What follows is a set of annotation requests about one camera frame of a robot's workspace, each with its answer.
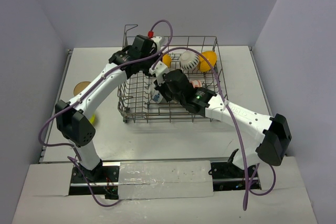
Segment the tan ceramic bowl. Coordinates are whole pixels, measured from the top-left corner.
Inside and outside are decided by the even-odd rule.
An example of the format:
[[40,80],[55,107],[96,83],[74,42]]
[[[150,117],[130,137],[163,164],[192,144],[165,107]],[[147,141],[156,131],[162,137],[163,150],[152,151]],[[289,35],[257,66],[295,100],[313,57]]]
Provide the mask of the tan ceramic bowl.
[[81,93],[89,84],[90,84],[90,81],[82,81],[78,83],[74,87],[74,91],[73,91],[74,96],[77,96],[79,93]]

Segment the small orange plastic bowl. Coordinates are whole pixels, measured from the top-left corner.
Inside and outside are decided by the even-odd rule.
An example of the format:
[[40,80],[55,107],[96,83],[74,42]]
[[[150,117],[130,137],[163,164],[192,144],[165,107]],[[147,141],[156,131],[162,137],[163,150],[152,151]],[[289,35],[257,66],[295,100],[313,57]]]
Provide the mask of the small orange plastic bowl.
[[168,68],[170,68],[170,67],[171,67],[171,63],[172,63],[172,58],[170,57],[169,54],[165,54],[165,55],[162,57],[162,62],[163,62]]

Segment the white striped ceramic bowl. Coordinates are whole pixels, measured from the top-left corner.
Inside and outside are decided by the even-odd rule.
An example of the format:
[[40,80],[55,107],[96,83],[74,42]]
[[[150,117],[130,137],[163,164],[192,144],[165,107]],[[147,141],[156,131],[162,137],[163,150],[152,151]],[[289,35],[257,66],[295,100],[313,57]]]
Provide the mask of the white striped ceramic bowl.
[[179,57],[180,67],[184,71],[192,71],[196,69],[199,62],[199,56],[191,51],[185,51]]

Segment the blue floral ceramic bowl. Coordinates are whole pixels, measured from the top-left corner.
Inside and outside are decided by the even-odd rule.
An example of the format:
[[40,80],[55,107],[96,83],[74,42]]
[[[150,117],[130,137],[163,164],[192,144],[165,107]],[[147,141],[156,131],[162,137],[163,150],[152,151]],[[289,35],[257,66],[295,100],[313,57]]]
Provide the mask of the blue floral ceramic bowl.
[[151,96],[151,99],[155,102],[155,103],[161,103],[163,101],[163,96],[161,95],[161,93],[155,89],[155,85],[151,84],[149,86],[149,93]]

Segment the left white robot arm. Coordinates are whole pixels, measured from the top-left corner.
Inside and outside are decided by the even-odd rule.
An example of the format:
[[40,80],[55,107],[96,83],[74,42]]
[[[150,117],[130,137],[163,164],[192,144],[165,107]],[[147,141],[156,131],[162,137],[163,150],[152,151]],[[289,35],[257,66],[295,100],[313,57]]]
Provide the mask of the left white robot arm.
[[115,88],[140,71],[149,72],[164,43],[162,36],[137,35],[133,44],[112,55],[102,72],[83,91],[68,102],[59,100],[56,103],[57,129],[73,146],[80,168],[89,181],[97,181],[103,174],[102,160],[93,144],[96,130],[90,118]]

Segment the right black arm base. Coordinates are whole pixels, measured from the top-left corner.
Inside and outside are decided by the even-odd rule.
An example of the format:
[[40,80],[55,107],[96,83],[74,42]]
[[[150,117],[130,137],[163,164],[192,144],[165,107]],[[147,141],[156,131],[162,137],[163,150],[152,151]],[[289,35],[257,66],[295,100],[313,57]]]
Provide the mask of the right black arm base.
[[211,161],[208,174],[213,180],[213,191],[245,190],[245,172],[234,166],[232,159]]

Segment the red patterned white bowl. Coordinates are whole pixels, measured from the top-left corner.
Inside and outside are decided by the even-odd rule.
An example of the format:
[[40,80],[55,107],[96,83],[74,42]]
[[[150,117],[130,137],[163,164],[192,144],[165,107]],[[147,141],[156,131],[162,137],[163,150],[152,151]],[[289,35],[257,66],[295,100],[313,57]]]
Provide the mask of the red patterned white bowl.
[[203,82],[202,82],[202,80],[199,80],[199,79],[191,80],[190,83],[192,84],[193,88],[202,88],[203,87]]

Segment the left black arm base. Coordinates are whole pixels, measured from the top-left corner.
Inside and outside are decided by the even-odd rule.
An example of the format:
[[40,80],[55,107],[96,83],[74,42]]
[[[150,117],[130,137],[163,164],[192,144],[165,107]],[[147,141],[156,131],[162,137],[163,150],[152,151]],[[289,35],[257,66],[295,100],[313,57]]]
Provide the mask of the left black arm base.
[[119,200],[120,165],[106,165],[101,162],[98,170],[90,171],[80,164],[72,168],[69,186],[70,196],[103,196],[106,200]]

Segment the large orange plastic bowl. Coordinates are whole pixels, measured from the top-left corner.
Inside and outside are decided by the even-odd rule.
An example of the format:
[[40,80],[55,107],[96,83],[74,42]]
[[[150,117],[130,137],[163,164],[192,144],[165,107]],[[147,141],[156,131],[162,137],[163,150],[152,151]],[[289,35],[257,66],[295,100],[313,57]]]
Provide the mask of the large orange plastic bowl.
[[[217,54],[214,51],[204,51],[201,54],[207,59],[207,61],[211,64],[212,67],[215,66],[217,62]],[[199,57],[199,60],[200,63],[198,65],[198,69],[200,72],[211,71],[210,65],[204,60],[204,58]]]

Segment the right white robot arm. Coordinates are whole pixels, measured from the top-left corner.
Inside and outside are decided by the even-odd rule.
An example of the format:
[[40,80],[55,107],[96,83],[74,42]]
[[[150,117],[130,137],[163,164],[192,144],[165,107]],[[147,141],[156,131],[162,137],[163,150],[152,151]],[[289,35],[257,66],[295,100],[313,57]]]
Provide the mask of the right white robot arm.
[[232,125],[242,139],[248,134],[253,144],[240,148],[228,164],[229,174],[240,177],[247,167],[264,162],[280,166],[292,136],[285,116],[256,113],[236,105],[210,89],[194,87],[182,70],[150,70],[155,76],[155,89],[167,101],[179,103],[191,114]]

